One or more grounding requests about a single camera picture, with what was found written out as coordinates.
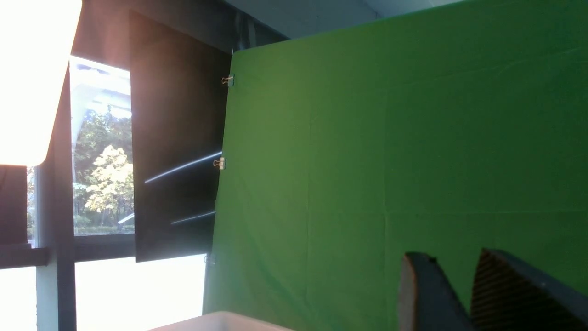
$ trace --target yellow leaves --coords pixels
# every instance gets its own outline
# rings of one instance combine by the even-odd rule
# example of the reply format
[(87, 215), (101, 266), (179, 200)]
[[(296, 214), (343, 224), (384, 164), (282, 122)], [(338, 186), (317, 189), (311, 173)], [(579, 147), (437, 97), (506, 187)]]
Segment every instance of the yellow leaves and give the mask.
[(86, 208), (102, 212), (133, 207), (133, 165), (122, 148), (107, 146), (94, 162), (92, 177), (96, 184), (88, 186), (92, 193)]

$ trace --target bright light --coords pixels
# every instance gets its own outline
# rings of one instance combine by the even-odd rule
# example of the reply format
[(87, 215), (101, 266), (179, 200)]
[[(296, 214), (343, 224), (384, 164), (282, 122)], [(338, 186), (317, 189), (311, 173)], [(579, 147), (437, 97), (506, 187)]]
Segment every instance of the bright light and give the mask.
[(210, 213), (188, 217), (188, 218), (183, 219), (183, 220), (173, 221), (172, 222), (172, 225), (176, 225), (176, 224), (179, 224), (179, 223), (184, 223), (184, 222), (187, 222), (187, 221), (193, 221), (193, 220), (201, 219), (202, 217), (206, 217), (206, 216), (210, 216), (210, 215), (214, 215), (214, 214), (216, 214), (216, 211), (211, 211)]
[(47, 155), (82, 0), (11, 1), (0, 9), (0, 164)]
[(124, 219), (118, 221), (118, 224), (122, 224), (122, 223), (124, 223), (124, 222), (126, 222), (126, 221), (128, 221), (130, 219), (134, 219), (134, 218), (135, 218), (135, 213), (132, 213), (131, 215), (129, 215), (129, 216), (125, 217)]

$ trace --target white box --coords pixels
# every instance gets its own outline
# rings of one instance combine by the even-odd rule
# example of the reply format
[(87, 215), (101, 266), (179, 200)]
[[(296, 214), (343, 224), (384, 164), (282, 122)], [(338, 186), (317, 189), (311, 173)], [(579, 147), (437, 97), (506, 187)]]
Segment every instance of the white box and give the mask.
[(250, 317), (216, 312), (178, 323), (158, 327), (151, 331), (293, 331)]

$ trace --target metal clip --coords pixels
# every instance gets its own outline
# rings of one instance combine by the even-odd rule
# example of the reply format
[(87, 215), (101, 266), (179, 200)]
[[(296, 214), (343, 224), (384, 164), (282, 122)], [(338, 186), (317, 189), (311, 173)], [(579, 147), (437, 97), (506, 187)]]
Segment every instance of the metal clip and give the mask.
[(212, 163), (213, 166), (218, 167), (219, 170), (224, 170), (225, 169), (225, 158), (221, 157), (220, 160), (214, 160), (214, 162)]
[(229, 75), (228, 77), (223, 77), (220, 82), (231, 87), (235, 84), (235, 75)]

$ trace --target green screen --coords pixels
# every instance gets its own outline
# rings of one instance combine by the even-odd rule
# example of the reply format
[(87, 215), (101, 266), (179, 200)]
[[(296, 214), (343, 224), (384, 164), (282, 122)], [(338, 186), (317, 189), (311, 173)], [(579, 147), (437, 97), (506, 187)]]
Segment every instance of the green screen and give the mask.
[(462, 2), (238, 52), (205, 311), (395, 330), (405, 251), (588, 294), (588, 1)]

